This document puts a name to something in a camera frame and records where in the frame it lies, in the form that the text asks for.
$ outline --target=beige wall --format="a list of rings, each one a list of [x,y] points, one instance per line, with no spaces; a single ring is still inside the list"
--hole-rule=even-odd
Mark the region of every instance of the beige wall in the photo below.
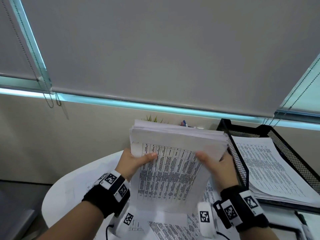
[[[0,95],[0,179],[54,183],[91,161],[130,146],[134,119],[158,116],[170,124],[216,128],[219,119]],[[320,131],[277,127],[282,137],[320,174]]]

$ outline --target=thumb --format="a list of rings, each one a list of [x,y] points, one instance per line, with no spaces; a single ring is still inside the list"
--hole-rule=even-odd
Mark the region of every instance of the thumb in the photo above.
[[[138,157],[136,160],[138,162],[139,167],[152,161],[153,159],[156,159],[158,157],[157,153],[153,152],[153,153],[149,153],[146,154],[142,157]]]
[[[196,152],[195,155],[197,156],[198,160],[206,166],[212,172],[215,172],[218,167],[218,163],[205,152]]]

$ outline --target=hand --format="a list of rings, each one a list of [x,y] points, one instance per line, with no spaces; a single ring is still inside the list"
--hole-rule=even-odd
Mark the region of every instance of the hand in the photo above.
[[[122,177],[124,177],[127,181],[130,181],[139,167],[157,158],[157,156],[157,153],[153,152],[142,157],[134,157],[131,154],[131,150],[126,148],[123,150],[115,170],[118,173],[121,173]]]
[[[220,191],[238,185],[238,178],[232,156],[225,152],[220,161],[215,161],[205,152],[196,152],[198,160],[214,175]]]

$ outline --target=person's left thumb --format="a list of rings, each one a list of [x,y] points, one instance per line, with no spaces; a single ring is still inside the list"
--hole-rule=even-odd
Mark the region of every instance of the person's left thumb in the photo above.
[[[139,167],[152,161],[153,159],[156,159],[158,157],[157,153],[153,152],[153,153],[149,153],[146,154],[142,157],[137,158],[137,162],[139,164]]]

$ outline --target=white device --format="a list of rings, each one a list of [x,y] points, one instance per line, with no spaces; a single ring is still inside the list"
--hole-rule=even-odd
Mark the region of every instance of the white device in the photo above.
[[[135,213],[136,208],[127,202],[120,215],[112,217],[109,225],[113,225],[113,227],[108,228],[110,232],[118,238],[122,238],[128,231]]]
[[[214,239],[217,236],[216,222],[218,215],[213,214],[211,204],[208,202],[198,203],[199,230],[203,237]]]

